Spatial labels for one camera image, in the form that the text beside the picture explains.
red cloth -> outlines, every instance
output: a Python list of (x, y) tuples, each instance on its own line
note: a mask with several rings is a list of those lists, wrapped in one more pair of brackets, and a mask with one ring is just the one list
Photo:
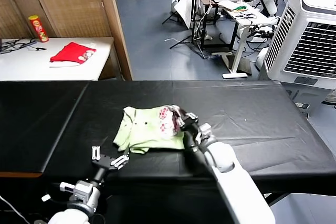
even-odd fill
[(85, 47), (77, 43), (71, 42), (66, 45), (59, 53), (50, 58), (50, 62), (54, 61), (72, 61), (79, 64), (84, 63), (90, 58), (96, 49)]

vent grille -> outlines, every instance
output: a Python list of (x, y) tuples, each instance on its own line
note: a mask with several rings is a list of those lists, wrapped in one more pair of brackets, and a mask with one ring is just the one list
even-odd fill
[(336, 78), (336, 26), (308, 23), (285, 71)]
[(294, 21), (294, 18), (295, 18), (294, 11), (290, 7), (287, 7), (286, 12), (282, 17), (281, 22), (278, 26), (277, 35), (274, 37), (272, 45), (267, 52), (267, 56), (265, 59), (265, 66), (268, 71), (272, 67), (275, 58), (279, 53), (280, 47), (285, 40), (285, 37)]

black table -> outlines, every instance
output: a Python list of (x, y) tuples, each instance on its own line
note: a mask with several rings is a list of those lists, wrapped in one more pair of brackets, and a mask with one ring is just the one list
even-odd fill
[[(177, 104), (197, 114), (201, 123), (212, 125), (217, 139), (233, 146), (262, 193), (335, 195), (332, 153), (281, 84), (271, 81), (91, 82), (45, 176), (54, 180), (88, 176), (92, 145), (101, 145), (107, 155), (120, 155), (112, 141), (124, 107), (164, 104)], [(120, 194), (144, 187), (215, 186), (210, 175), (182, 151), (167, 150), (131, 154), (129, 164), (110, 174), (108, 182)]]
[[(274, 195), (268, 202), (287, 193), (336, 195), (333, 155), (277, 82), (12, 82), (0, 83), (0, 92), (0, 175), (43, 174), (0, 178), (2, 196), (19, 211), (40, 209), (50, 182), (75, 183), (92, 174), (92, 145), (120, 155), (112, 141), (124, 107), (164, 104), (180, 105), (211, 124), (260, 191)], [(169, 223), (223, 223), (226, 211), (214, 180), (183, 151), (131, 154), (109, 175), (104, 193), (113, 194), (107, 206), (113, 223), (137, 223), (139, 216), (157, 223), (157, 215)]]
[(0, 177), (44, 172), (88, 82), (0, 82)]

pringles can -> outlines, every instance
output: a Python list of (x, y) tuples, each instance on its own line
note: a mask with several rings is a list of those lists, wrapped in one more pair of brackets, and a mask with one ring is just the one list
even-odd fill
[(37, 15), (33, 15), (33, 16), (28, 17), (28, 19), (30, 20), (31, 24), (33, 25), (33, 28), (36, 31), (40, 41), (41, 42), (49, 41), (46, 30), (43, 28), (39, 17)]

white table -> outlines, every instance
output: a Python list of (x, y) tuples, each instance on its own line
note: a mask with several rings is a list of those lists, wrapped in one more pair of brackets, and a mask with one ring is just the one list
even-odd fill
[[(79, 66), (50, 67), (50, 58), (70, 42), (95, 48), (97, 51)], [(109, 57), (112, 60), (114, 73), (117, 78), (121, 78), (113, 38), (51, 38), (50, 41), (38, 42), (33, 47), (46, 48), (46, 50), (35, 51), (27, 47), (0, 54), (0, 81), (97, 81)]]
[(239, 46), (238, 46), (237, 52), (235, 53), (235, 59), (234, 59), (231, 69), (229, 68), (228, 61), (223, 59), (223, 62), (225, 63), (228, 70), (230, 71), (230, 73), (222, 74), (222, 77), (224, 79), (247, 77), (247, 74), (237, 73), (237, 70), (238, 70), (239, 62), (242, 58), (241, 56), (244, 51), (244, 46), (245, 46), (246, 39), (248, 36), (249, 28), (251, 25), (268, 25), (269, 24), (269, 19), (265, 15), (261, 14), (257, 9), (254, 9), (252, 6), (250, 6), (247, 3), (244, 3), (244, 5), (246, 5), (246, 8), (247, 8), (245, 12), (254, 14), (256, 18), (241, 18), (239, 17), (239, 15), (243, 14), (244, 12), (236, 13), (236, 12), (230, 12), (224, 9), (226, 13), (230, 15), (234, 19), (234, 21), (239, 25), (238, 29), (242, 30), (241, 35), (240, 35)]

